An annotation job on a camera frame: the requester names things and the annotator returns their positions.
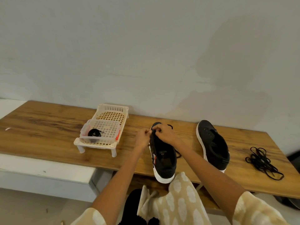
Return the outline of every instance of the gray wall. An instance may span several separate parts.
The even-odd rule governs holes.
[[[300,148],[300,0],[0,0],[0,97],[262,130]]]

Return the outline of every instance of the person's left arm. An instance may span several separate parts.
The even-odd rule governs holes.
[[[100,212],[107,225],[115,225],[117,221],[137,162],[149,144],[151,133],[146,128],[137,133],[131,155],[91,205]]]

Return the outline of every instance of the sleeve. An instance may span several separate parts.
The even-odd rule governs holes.
[[[71,225],[106,225],[106,222],[100,212],[88,208]]]
[[[244,192],[235,207],[233,225],[288,225],[282,215],[265,201]]]

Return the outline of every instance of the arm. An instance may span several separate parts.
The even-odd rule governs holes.
[[[149,144],[151,133],[146,128],[137,133],[135,147],[129,158],[92,203],[91,207],[101,213],[107,225],[115,225],[117,221],[137,162]]]
[[[156,136],[180,152],[228,220],[232,222],[236,203],[246,190],[189,148],[168,125],[158,124],[153,129],[156,130]]]

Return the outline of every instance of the white plastic basket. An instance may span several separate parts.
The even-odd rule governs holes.
[[[84,147],[90,148],[101,148],[101,149],[110,149],[112,151],[112,157],[117,156],[116,147],[120,141],[126,119],[129,118],[128,116],[128,106],[117,106],[117,105],[110,105],[110,104],[100,104],[97,108],[96,113],[92,117],[92,119],[96,120],[109,120],[109,121],[119,121],[120,123],[120,133],[117,140],[114,143],[87,143],[84,139],[78,137],[74,141],[74,145],[77,146],[80,153],[84,153]]]
[[[98,129],[101,131],[101,136],[88,136],[88,132],[91,129]],[[119,121],[110,121],[110,120],[98,120],[90,119],[87,123],[84,124],[80,131],[80,138],[83,139],[86,143],[102,143],[102,144],[112,144],[118,137],[120,131],[120,122]]]

